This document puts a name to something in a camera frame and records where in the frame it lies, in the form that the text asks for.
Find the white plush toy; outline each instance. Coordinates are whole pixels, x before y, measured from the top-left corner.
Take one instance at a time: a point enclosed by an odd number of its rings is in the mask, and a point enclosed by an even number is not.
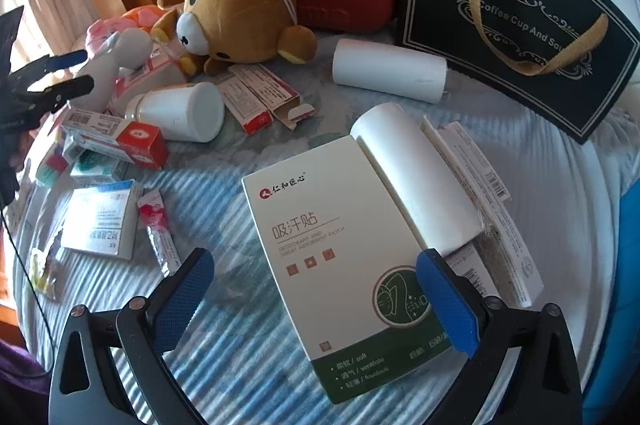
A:
[[[74,76],[88,74],[94,79],[94,90],[70,104],[80,109],[104,112],[111,101],[120,68],[141,68],[151,56],[151,36],[138,28],[114,33],[95,53],[94,58],[76,71]]]

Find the brand logo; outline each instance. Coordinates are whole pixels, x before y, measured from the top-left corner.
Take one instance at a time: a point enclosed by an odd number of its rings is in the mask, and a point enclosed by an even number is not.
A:
[[[373,309],[392,328],[412,328],[431,313],[415,268],[396,266],[382,274],[373,288]]]
[[[138,140],[145,140],[149,138],[149,133],[146,130],[142,130],[142,129],[132,129],[129,131],[129,134],[131,135],[132,138],[135,138]]]
[[[305,181],[305,172],[302,172],[298,179],[291,178],[289,181],[283,181],[280,184],[273,185],[271,188],[262,188],[260,193],[260,199],[269,199],[276,192],[280,192],[281,190],[286,190],[287,188],[291,188],[292,186],[299,185],[300,183]]]

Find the sweat absorbent patch box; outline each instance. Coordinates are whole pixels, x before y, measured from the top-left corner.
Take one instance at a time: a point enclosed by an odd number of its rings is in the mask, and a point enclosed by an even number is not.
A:
[[[420,246],[353,137],[242,183],[287,312],[333,403],[449,347],[417,283]]]

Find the red and white box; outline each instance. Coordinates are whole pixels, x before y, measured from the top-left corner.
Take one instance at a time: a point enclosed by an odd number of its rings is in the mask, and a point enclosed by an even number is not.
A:
[[[229,68],[270,113],[290,130],[316,110],[302,103],[300,95],[262,64],[236,64]]]
[[[249,136],[271,125],[273,116],[269,109],[236,75],[225,73],[215,84],[226,107]]]
[[[160,129],[154,125],[71,108],[61,117],[64,131],[85,149],[159,170],[169,156]]]

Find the rilakkuma bear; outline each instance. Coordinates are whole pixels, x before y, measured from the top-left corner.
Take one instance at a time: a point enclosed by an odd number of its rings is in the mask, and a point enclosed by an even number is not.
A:
[[[296,21],[296,0],[158,0],[168,12],[151,30],[167,43],[177,37],[187,50],[180,59],[185,74],[214,75],[229,64],[255,64],[281,55],[305,64],[318,44]]]

